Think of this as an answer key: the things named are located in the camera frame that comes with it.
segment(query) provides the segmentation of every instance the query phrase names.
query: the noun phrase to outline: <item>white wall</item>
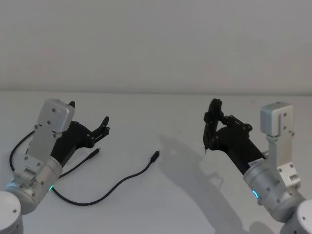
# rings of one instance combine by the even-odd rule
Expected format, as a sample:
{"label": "white wall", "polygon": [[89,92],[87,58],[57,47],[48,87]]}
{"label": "white wall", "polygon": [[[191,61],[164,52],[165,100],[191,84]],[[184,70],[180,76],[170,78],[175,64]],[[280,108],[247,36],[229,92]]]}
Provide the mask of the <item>white wall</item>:
{"label": "white wall", "polygon": [[311,0],[1,0],[0,89],[312,94]]}

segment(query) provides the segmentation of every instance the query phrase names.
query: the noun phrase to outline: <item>white tabletop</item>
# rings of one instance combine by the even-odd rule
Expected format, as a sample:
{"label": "white tabletop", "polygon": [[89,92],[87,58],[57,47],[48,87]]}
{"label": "white tabletop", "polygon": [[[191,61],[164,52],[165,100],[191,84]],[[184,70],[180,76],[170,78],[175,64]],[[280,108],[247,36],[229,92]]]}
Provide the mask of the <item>white tabletop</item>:
{"label": "white tabletop", "polygon": [[[110,117],[110,134],[97,144],[100,154],[55,187],[66,197],[93,201],[123,177],[143,169],[150,156],[161,156],[140,177],[118,187],[92,207],[67,204],[50,192],[24,216],[25,234],[273,234],[275,222],[242,175],[222,152],[203,150],[203,116],[215,96],[122,95],[46,92],[0,92],[0,189],[12,177],[9,153],[33,128],[46,98],[76,101],[74,120],[95,129]],[[225,114],[250,123],[251,140],[268,148],[259,129],[260,108],[274,101],[295,107],[293,161],[301,192],[312,198],[312,97],[224,96]],[[24,153],[26,144],[19,152]],[[64,167],[79,163],[81,149]]]}

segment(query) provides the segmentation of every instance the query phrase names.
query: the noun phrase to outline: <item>cylindrical joint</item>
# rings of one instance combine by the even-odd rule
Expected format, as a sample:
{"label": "cylindrical joint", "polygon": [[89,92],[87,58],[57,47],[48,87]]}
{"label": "cylindrical joint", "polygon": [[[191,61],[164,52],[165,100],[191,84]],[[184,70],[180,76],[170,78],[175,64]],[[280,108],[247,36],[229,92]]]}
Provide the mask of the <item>cylindrical joint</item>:
{"label": "cylindrical joint", "polygon": [[282,234],[310,234],[312,233],[312,200],[302,202],[296,212],[282,227]]}
{"label": "cylindrical joint", "polygon": [[17,196],[21,204],[22,215],[26,215],[38,206],[61,173],[62,166],[60,163],[50,157],[31,184],[17,184],[13,179],[5,190]]}
{"label": "cylindrical joint", "polygon": [[263,205],[278,222],[286,222],[298,204],[304,200],[295,188],[286,190],[285,186],[279,183],[267,160],[251,167],[244,174],[244,180],[257,193],[258,204]]}
{"label": "cylindrical joint", "polygon": [[0,192],[0,234],[22,234],[23,221],[18,198],[5,191]]}

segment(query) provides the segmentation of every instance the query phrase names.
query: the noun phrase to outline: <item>metal bracket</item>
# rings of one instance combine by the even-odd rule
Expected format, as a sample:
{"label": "metal bracket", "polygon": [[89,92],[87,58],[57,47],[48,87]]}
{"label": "metal bracket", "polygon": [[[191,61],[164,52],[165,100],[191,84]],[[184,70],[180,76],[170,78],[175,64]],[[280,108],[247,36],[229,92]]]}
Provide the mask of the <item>metal bracket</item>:
{"label": "metal bracket", "polygon": [[60,100],[45,101],[34,126],[34,137],[24,157],[24,164],[14,171],[16,183],[27,187],[35,183],[36,174],[50,157],[56,140],[68,129],[74,112],[74,107]]}
{"label": "metal bracket", "polygon": [[269,162],[274,176],[289,187],[300,187],[300,178],[292,162],[293,106],[284,102],[261,109],[261,131],[267,134]]}

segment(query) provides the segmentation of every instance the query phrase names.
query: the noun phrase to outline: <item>black cable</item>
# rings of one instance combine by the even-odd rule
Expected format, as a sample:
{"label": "black cable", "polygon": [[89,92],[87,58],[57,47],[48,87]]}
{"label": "black cable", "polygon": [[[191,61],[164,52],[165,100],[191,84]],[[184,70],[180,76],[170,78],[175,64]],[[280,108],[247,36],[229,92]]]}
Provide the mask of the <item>black cable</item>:
{"label": "black cable", "polygon": [[[9,159],[9,162],[10,162],[10,167],[12,169],[12,171],[14,171],[14,166],[13,166],[13,155],[16,151],[16,149],[24,142],[26,141],[32,134],[34,133],[34,131],[32,131],[31,133],[29,133],[27,136],[25,136],[15,147],[14,149],[12,150],[11,154],[10,154],[10,159]],[[87,160],[93,158],[98,152],[100,151],[100,149],[96,149],[94,150],[92,153],[90,153],[83,161],[81,161],[77,166],[75,166],[74,168],[72,168],[71,170],[69,170],[68,172],[62,174],[60,176],[60,178],[70,174],[71,172],[73,172],[75,169],[77,169],[79,166],[81,166],[83,163],[85,163]],[[105,194],[103,197],[101,197],[100,199],[96,200],[96,201],[93,201],[93,202],[88,202],[88,203],[79,203],[79,202],[74,202],[74,201],[71,201],[67,198],[65,198],[63,195],[61,195],[54,187],[52,187],[52,191],[60,198],[62,199],[63,201],[66,201],[72,205],[76,205],[76,206],[92,206],[92,205],[95,205],[99,202],[101,202],[102,200],[104,200],[105,198],[107,198],[121,183],[125,182],[126,180],[129,180],[133,177],[136,177],[136,176],[139,176],[140,174],[144,173],[152,163],[154,163],[156,161],[156,159],[159,157],[160,155],[160,152],[159,151],[156,151],[153,156],[151,157],[150,159],[150,162],[147,164],[147,166],[140,172],[136,173],[136,174],[133,174],[133,175],[130,175],[124,179],[122,179],[121,181],[119,181],[107,194]]]}

